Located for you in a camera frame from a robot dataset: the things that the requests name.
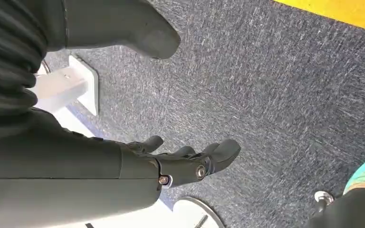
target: black pants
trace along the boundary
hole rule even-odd
[[[354,189],[316,214],[307,228],[365,228],[365,189]]]

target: metal bolt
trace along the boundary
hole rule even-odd
[[[332,202],[334,202],[334,197],[331,196],[331,194],[329,194],[326,191],[318,191],[314,194],[314,199],[319,202],[320,200],[324,200],[327,203],[327,206],[329,204],[331,204]]]
[[[159,183],[161,185],[167,185],[169,183],[169,177],[168,176],[160,176],[159,177]]]
[[[196,168],[196,177],[199,179],[199,180],[202,180],[206,175],[206,169],[205,169],[205,166],[203,165],[199,165],[197,168]]]

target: carpet floor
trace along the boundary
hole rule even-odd
[[[365,30],[270,0],[154,0],[182,37],[170,59],[125,47],[69,53],[99,72],[100,114],[71,109],[119,141],[159,152],[223,138],[242,152],[225,171],[162,193],[200,198],[230,228],[302,227],[313,194],[340,196],[365,161]]]

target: black prosthetic hand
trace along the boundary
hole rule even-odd
[[[45,28],[48,51],[125,45],[153,58],[180,44],[172,26],[146,0],[19,0]]]
[[[170,57],[180,39],[144,0],[0,0],[0,228],[83,222],[148,207],[162,188],[226,168],[233,140],[153,155],[163,141],[86,138],[32,108],[47,51],[121,44]]]

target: yellow stripe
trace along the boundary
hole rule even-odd
[[[275,0],[365,29],[365,0]]]

